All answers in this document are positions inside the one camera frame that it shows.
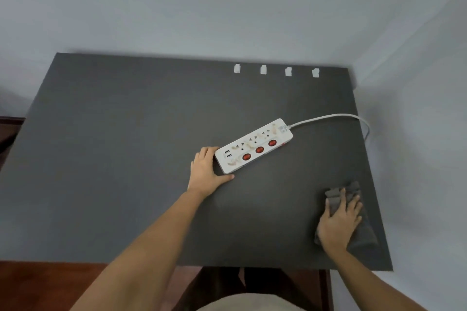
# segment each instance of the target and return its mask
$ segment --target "leg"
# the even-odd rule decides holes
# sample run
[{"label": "leg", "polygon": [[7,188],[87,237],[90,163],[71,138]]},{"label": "leg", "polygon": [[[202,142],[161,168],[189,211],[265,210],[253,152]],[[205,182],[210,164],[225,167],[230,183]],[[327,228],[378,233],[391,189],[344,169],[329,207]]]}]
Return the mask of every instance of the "leg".
[{"label": "leg", "polygon": [[245,268],[248,293],[273,294],[307,311],[320,308],[295,286],[294,282],[278,268]]},{"label": "leg", "polygon": [[223,297],[244,293],[245,287],[238,278],[239,270],[235,267],[203,267],[172,311],[195,311]]}]

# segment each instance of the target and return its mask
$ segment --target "wall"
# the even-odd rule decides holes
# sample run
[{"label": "wall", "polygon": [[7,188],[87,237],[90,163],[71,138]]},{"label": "wall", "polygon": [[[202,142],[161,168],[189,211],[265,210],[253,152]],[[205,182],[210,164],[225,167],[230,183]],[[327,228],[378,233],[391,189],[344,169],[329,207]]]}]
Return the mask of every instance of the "wall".
[{"label": "wall", "polygon": [[0,0],[0,115],[56,52],[350,65],[409,0]]},{"label": "wall", "polygon": [[[377,274],[433,311],[467,309],[466,20],[451,0],[355,90],[394,264]],[[335,309],[357,309],[332,281]]]}]

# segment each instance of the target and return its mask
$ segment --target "power cord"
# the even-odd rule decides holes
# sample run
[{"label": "power cord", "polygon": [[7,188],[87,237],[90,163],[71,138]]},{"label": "power cord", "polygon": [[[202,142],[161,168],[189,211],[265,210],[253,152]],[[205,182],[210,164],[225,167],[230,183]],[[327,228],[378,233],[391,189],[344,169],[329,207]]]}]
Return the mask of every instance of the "power cord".
[{"label": "power cord", "polygon": [[307,119],[306,121],[301,121],[301,122],[297,122],[293,125],[290,125],[290,126],[287,126],[288,129],[292,129],[293,127],[296,127],[296,126],[299,126],[301,124],[305,124],[305,123],[309,123],[309,122],[314,122],[314,121],[318,121],[320,119],[327,119],[327,118],[332,118],[332,117],[352,117],[352,118],[356,118],[360,121],[362,121],[363,123],[365,123],[365,125],[367,126],[368,128],[368,131],[367,131],[367,134],[365,135],[365,142],[367,141],[367,138],[368,136],[370,135],[370,125],[369,123],[364,120],[363,118],[359,117],[359,116],[356,116],[354,114],[350,114],[350,113],[335,113],[335,114],[328,114],[328,115],[325,115],[325,116],[321,116],[321,117],[316,117],[316,118],[312,118],[312,119]]}]

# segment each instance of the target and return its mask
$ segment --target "power strip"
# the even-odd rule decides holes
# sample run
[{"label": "power strip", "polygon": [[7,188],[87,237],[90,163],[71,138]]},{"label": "power strip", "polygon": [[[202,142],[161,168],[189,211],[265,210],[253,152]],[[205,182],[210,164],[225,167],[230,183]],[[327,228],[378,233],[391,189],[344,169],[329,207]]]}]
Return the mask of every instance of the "power strip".
[{"label": "power strip", "polygon": [[214,155],[217,162],[224,174],[232,173],[240,167],[258,159],[260,156],[266,155],[272,150],[288,143],[293,135],[290,131],[291,128],[301,124],[319,121],[332,117],[352,117],[358,119],[366,124],[368,131],[365,135],[365,141],[370,134],[370,125],[366,120],[357,115],[349,113],[335,113],[328,114],[322,117],[308,119],[293,125],[287,126],[282,119],[276,119],[274,122],[261,127],[247,136],[240,138],[220,149],[217,149]]}]

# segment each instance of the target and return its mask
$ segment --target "dark gray tabletop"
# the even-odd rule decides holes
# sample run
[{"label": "dark gray tabletop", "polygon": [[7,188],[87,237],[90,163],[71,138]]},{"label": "dark gray tabletop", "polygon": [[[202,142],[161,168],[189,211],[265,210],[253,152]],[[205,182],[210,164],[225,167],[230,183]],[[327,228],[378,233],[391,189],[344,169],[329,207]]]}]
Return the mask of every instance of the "dark gray tabletop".
[{"label": "dark gray tabletop", "polygon": [[[202,146],[357,114],[345,68],[234,64],[58,53],[0,175],[0,259],[109,262],[185,191]],[[292,132],[203,202],[180,264],[332,268],[313,243],[323,192],[358,180],[380,245],[353,253],[392,269],[359,122]]]}]

